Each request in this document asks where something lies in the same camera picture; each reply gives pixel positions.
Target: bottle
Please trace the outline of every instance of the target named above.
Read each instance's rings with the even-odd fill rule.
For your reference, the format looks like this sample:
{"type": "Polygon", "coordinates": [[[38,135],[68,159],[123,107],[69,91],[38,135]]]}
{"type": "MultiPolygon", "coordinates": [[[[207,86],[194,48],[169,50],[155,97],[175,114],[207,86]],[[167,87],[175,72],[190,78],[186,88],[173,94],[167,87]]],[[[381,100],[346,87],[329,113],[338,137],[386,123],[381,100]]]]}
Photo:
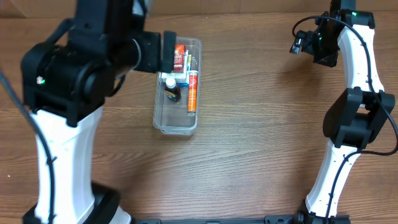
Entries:
{"type": "Polygon", "coordinates": [[[181,89],[177,86],[174,78],[166,79],[165,91],[168,99],[176,102],[181,100],[181,89]]]}

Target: bottle cap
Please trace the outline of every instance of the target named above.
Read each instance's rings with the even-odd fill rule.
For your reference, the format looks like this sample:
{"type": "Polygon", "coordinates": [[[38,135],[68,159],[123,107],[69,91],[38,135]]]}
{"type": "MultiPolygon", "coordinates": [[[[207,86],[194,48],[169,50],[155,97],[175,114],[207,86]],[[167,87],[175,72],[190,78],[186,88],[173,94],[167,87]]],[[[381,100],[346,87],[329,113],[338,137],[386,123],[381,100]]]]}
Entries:
{"type": "Polygon", "coordinates": [[[171,77],[168,77],[167,79],[166,79],[166,86],[168,87],[168,88],[174,88],[175,87],[175,79],[174,78],[171,78],[171,77]]]}

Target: wood plank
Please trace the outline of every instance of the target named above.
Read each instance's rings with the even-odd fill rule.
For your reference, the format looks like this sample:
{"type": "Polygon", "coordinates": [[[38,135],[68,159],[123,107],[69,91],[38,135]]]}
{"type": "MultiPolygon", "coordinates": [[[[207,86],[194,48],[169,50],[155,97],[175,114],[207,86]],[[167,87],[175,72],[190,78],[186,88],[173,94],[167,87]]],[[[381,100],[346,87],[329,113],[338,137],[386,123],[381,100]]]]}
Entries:
{"type": "MultiPolygon", "coordinates": [[[[335,68],[291,55],[291,28],[308,13],[159,16],[148,30],[176,30],[203,42],[200,116],[190,138],[152,126],[156,76],[132,73],[108,100],[97,130],[93,180],[119,189],[136,218],[234,218],[294,213],[317,177],[325,151],[322,121],[344,89],[335,68]]],[[[398,95],[398,14],[377,12],[374,51],[382,83],[398,95]]],[[[0,19],[0,67],[21,95],[19,63],[59,19],[0,19]]],[[[301,29],[313,29],[311,22],[301,29]]],[[[0,222],[37,200],[32,131],[0,88],[0,222]]],[[[369,149],[395,146],[385,125],[369,149]]],[[[361,156],[338,211],[353,223],[395,223],[398,164],[361,156]]]]}

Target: orange tube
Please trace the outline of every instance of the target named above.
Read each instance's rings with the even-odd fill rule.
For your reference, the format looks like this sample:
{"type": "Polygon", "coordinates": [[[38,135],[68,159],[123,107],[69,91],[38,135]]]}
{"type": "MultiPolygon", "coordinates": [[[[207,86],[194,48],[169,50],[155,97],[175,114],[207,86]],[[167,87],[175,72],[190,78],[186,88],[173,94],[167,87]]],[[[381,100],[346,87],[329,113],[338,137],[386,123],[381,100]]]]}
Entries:
{"type": "Polygon", "coordinates": [[[194,116],[197,111],[198,72],[189,73],[188,115],[194,116]]]}

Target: plastic container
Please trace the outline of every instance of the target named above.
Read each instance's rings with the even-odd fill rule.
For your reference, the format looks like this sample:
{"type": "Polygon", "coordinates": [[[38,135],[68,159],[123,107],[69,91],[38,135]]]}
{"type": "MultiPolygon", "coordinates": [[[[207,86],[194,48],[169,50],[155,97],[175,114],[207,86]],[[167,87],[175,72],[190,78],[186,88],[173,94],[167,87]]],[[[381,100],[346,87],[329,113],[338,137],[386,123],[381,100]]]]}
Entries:
{"type": "MultiPolygon", "coordinates": [[[[198,39],[177,37],[177,44],[185,44],[192,55],[191,70],[198,71],[199,105],[201,78],[201,42],[198,39]]],[[[188,88],[181,88],[182,98],[179,102],[171,101],[165,94],[165,83],[158,74],[154,111],[154,126],[164,134],[192,135],[198,124],[198,108],[194,116],[188,115],[188,88]]]]}

